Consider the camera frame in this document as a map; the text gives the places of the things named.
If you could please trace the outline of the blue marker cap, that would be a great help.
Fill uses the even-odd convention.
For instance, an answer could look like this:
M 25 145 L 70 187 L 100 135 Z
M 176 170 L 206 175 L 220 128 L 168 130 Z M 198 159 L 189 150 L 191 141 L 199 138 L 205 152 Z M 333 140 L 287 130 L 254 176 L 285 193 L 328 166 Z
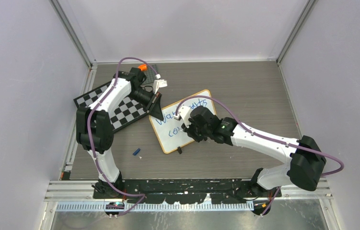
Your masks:
M 138 155 L 138 153 L 140 152 L 140 150 L 141 150 L 141 149 L 140 149 L 140 148 L 138 148 L 137 150 L 135 150 L 135 151 L 133 152 L 133 154 L 132 154 L 132 155 L 133 155 L 133 156 Z

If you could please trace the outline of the yellow framed whiteboard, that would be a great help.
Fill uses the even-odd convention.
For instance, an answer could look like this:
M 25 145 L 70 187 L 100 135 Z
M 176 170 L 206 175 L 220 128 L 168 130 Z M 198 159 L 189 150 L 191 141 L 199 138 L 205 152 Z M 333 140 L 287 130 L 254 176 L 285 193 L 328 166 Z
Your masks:
M 195 95 L 211 97 L 211 93 L 208 89 L 199 91 L 192 96 Z M 184 123 L 183 120 L 178 121 L 174 118 L 175 110 L 182 100 L 183 99 L 180 99 L 180 101 L 172 103 L 162 109 L 163 120 L 159 120 L 151 115 L 149 116 L 149 121 L 156 134 L 162 151 L 165 154 L 177 151 L 178 147 L 182 148 L 185 145 L 194 142 L 194 140 L 188 137 L 181 128 L 181 125 Z M 209 99 L 193 98 L 187 100 L 185 103 L 182 104 L 182 106 L 183 105 L 190 107 L 190 109 L 192 110 L 194 110 L 198 106 L 207 107 L 214 115 L 216 115 L 214 102 Z

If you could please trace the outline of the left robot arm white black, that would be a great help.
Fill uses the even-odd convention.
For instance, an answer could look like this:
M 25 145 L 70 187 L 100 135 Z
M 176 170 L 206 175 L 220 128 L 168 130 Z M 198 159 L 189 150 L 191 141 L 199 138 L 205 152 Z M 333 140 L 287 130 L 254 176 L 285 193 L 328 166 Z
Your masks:
M 105 92 L 87 107 L 76 112 L 76 140 L 92 155 L 98 171 L 97 189 L 111 198 L 119 198 L 124 191 L 121 171 L 112 154 L 114 139 L 112 113 L 125 98 L 136 101 L 143 111 L 161 121 L 162 95 L 157 90 L 148 91 L 142 86 L 146 74 L 139 68 L 128 72 L 118 71 Z

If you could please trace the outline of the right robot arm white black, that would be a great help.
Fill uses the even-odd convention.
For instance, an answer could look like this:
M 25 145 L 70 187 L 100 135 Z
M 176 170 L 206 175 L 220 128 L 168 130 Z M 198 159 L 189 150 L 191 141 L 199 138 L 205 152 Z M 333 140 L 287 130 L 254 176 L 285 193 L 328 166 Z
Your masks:
M 218 144 L 252 149 L 282 162 L 280 166 L 255 171 L 247 184 L 254 196 L 260 197 L 276 187 L 290 184 L 306 191 L 315 191 L 318 186 L 326 159 L 317 154 L 319 147 L 311 137 L 295 139 L 272 135 L 231 117 L 218 118 L 203 106 L 195 109 L 181 106 L 174 117 L 196 142 L 211 139 Z

